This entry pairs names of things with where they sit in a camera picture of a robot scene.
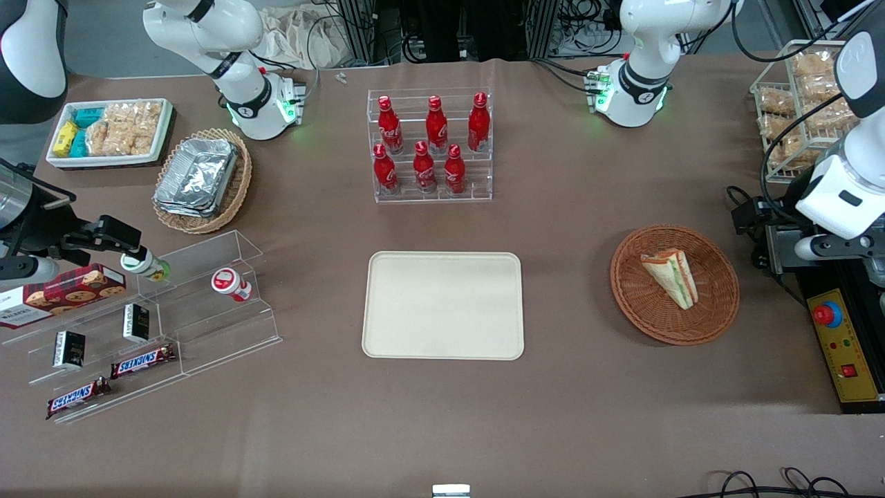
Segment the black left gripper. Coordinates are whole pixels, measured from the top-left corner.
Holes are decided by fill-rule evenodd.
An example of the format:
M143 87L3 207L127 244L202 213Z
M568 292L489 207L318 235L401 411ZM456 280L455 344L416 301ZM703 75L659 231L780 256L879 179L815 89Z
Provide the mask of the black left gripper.
M807 230L807 219L794 207L793 196L748 199L732 210L737 236L764 236L765 227L778 230Z

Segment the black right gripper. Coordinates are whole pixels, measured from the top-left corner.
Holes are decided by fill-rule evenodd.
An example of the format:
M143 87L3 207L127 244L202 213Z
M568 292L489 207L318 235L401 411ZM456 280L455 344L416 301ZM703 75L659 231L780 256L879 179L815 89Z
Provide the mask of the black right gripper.
M75 201L66 190L53 192L32 184L28 204L14 221L14 252L45 257L54 249L140 252L140 245L127 243L141 243L141 231L111 215L83 221L73 211Z

